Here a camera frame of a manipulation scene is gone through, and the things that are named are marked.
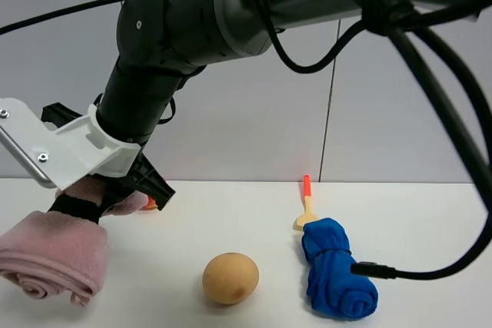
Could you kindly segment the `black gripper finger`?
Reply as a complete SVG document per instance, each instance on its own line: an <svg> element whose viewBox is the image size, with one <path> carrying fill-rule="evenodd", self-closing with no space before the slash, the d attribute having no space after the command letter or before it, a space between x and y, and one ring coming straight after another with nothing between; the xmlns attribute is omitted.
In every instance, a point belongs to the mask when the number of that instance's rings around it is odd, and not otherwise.
<svg viewBox="0 0 492 328"><path fill-rule="evenodd" d="M127 187L107 187L98 207L99 214L95 223L99 224L104 216L125 216L135 212L133 193Z"/></svg>

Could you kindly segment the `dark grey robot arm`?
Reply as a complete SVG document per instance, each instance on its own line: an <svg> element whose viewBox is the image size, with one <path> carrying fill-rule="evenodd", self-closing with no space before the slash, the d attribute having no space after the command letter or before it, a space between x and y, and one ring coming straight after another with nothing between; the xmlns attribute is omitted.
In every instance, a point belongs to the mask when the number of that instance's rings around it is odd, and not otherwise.
<svg viewBox="0 0 492 328"><path fill-rule="evenodd" d="M358 34L388 38L400 53L452 140L484 204L491 204L490 161L483 159L463 121L417 49L416 35L455 74L491 138L491 112L477 79L433 31L435 25L476 15L491 0L125 0L118 17L119 56L96 118L114 139L143 148L174 93L208 65L249 58L274 48L292 71L326 68ZM318 62L302 66L283 49L278 33L360 13Z"/></svg>

